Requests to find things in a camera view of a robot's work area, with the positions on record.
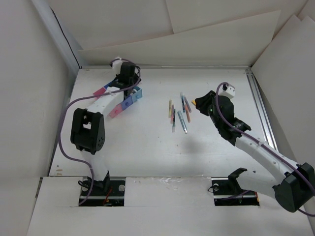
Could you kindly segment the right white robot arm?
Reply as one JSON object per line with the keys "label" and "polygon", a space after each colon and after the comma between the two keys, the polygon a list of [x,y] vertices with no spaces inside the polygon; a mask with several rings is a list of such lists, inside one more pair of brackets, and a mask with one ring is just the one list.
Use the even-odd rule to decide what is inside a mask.
{"label": "right white robot arm", "polygon": [[274,198],[289,212],[300,208],[315,195],[315,170],[309,163],[298,164],[253,137],[249,125],[236,118],[234,105],[225,94],[214,91],[195,99],[196,109],[209,116],[223,139],[244,151],[264,167],[271,178],[256,171],[238,168],[228,176],[230,198],[254,191]]}

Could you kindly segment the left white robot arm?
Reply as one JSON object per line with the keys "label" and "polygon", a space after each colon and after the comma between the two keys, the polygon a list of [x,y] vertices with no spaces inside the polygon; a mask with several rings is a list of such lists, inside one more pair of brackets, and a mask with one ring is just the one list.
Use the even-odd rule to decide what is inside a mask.
{"label": "left white robot arm", "polygon": [[116,77],[109,83],[105,91],[107,95],[103,94],[90,106],[74,111],[70,133],[71,143],[82,151],[84,160],[92,166],[93,190],[99,195],[106,194],[110,188],[110,183],[105,180],[108,168],[103,157],[97,154],[105,144],[105,118],[130,97],[133,88],[141,81],[140,67],[136,64],[117,61],[112,66],[116,69]]}

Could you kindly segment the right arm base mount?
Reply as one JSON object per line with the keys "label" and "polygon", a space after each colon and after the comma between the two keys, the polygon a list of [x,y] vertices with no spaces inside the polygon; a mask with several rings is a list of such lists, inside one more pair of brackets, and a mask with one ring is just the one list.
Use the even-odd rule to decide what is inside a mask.
{"label": "right arm base mount", "polygon": [[216,207],[260,206],[258,194],[242,189],[237,182],[237,178],[246,171],[245,168],[238,168],[227,177],[211,177],[212,185],[208,192],[213,194]]}

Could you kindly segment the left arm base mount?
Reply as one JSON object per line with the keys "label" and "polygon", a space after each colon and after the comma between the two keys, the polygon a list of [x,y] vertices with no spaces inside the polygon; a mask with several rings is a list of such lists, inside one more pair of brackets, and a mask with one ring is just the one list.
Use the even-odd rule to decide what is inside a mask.
{"label": "left arm base mount", "polygon": [[80,207],[123,207],[125,202],[126,179],[123,177],[110,177],[107,173],[102,181],[94,181],[92,191],[89,193],[92,179],[90,177],[79,180],[81,187]]}

